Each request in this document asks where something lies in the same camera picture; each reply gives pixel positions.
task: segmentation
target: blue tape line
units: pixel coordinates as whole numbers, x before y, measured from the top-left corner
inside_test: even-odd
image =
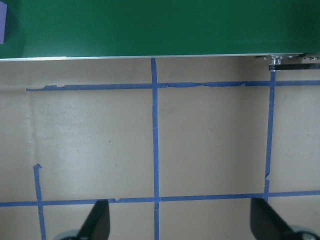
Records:
[[[272,135],[274,126],[274,108],[275,108],[275,81],[276,72],[270,73],[270,94],[269,94],[269,112],[268,112],[268,129],[266,140],[266,157],[265,157],[265,172],[264,172],[264,200],[268,201],[269,197],[269,175],[271,169],[271,150],[272,150]]]
[[[320,190],[314,191],[288,191],[288,192],[270,192],[269,197],[297,197],[320,195]]]
[[[320,80],[294,80],[294,81],[276,81],[276,86],[315,86],[320,85]]]
[[[269,81],[215,81],[215,82],[167,82],[158,83],[158,88],[192,88],[198,86],[205,87],[254,87],[254,86],[269,86]]]
[[[55,200],[43,201],[43,206],[56,206],[56,205],[82,205],[82,204],[95,204],[99,200],[108,200],[110,204],[125,204],[125,203],[152,203],[153,197],[136,197],[136,198],[120,198],[120,199],[84,199],[84,200]]]
[[[153,184],[154,184],[154,240],[159,240],[159,141],[158,141],[158,77],[157,63],[151,58],[152,72],[152,129],[153,129]]]
[[[116,89],[151,89],[150,83],[136,83],[136,84],[92,84],[92,85],[65,85],[56,86],[49,85],[44,88],[30,89],[27,88],[27,92],[38,91],[74,91],[74,90],[116,90]]]
[[[174,201],[199,201],[199,200],[220,200],[220,199],[250,199],[262,198],[263,193],[244,193],[244,194],[221,194],[221,195],[196,195],[196,196],[163,196],[161,202]]]
[[[43,202],[42,202],[40,180],[39,180],[39,169],[41,169],[41,168],[42,167],[39,164],[34,165],[33,166],[33,174],[34,174],[35,195],[36,195],[36,201],[37,201],[37,205],[38,205],[41,239],[46,240],[47,237],[46,237],[44,207],[43,207]]]
[[[192,88],[198,86],[206,87],[256,87],[269,86],[270,81],[216,81],[216,82],[167,82],[158,83],[157,88]],[[293,81],[276,81],[275,86],[316,86],[320,85],[320,80],[293,80]],[[44,88],[31,89],[27,92],[39,91],[77,91],[77,90],[117,90],[117,89],[151,89],[150,83],[133,83],[133,84],[84,84],[84,85],[65,85],[56,86],[48,85]]]
[[[10,202],[0,202],[0,208],[4,207],[28,207],[37,206],[36,201],[10,201]]]

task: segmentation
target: green board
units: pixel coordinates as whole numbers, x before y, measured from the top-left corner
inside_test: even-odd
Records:
[[[320,0],[2,0],[0,59],[320,52]]]

